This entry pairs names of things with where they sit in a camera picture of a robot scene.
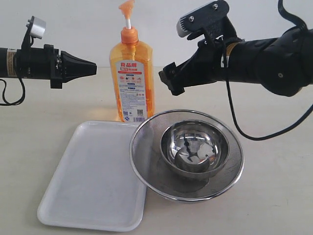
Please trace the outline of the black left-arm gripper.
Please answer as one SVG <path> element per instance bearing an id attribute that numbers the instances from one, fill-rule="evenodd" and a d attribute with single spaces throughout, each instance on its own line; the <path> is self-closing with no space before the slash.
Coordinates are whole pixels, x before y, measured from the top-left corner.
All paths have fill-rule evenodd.
<path id="1" fill-rule="evenodd" d="M 30 49 L 29 78 L 49 80 L 51 89 L 61 89 L 63 82 L 76 78 L 93 76 L 97 73 L 94 62 L 75 57 L 65 51 L 44 44 L 43 48 Z"/>

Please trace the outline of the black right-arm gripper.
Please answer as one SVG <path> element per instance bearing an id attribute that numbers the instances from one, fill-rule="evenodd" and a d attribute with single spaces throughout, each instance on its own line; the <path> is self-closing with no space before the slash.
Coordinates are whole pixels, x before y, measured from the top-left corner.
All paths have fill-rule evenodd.
<path id="1" fill-rule="evenodd" d="M 190 59 L 180 65 L 172 62 L 158 72 L 160 80 L 172 95 L 180 95 L 184 88 L 224 81 L 223 63 L 224 38 L 214 40 L 214 46 L 203 39 L 198 42 L 198 49 Z"/>

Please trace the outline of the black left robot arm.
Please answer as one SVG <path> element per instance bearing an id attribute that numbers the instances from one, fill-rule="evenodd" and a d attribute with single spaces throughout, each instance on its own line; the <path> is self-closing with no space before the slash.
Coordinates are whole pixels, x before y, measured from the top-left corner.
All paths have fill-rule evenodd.
<path id="1" fill-rule="evenodd" d="M 43 48 L 0 49 L 1 78 L 27 78 L 50 81 L 61 89 L 71 80 L 96 75 L 97 65 L 45 44 Z"/>

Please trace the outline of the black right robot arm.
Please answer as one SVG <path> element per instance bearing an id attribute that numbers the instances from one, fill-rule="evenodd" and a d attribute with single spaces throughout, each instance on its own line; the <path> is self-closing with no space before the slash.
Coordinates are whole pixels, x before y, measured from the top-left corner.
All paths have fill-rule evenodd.
<path id="1" fill-rule="evenodd" d="M 202 40 L 190 59 L 168 64 L 158 74 L 174 96 L 187 87 L 228 80 L 261 84 L 271 93 L 291 97 L 313 83 L 313 31 L 293 27 L 278 38 L 221 38 L 214 47 Z"/>

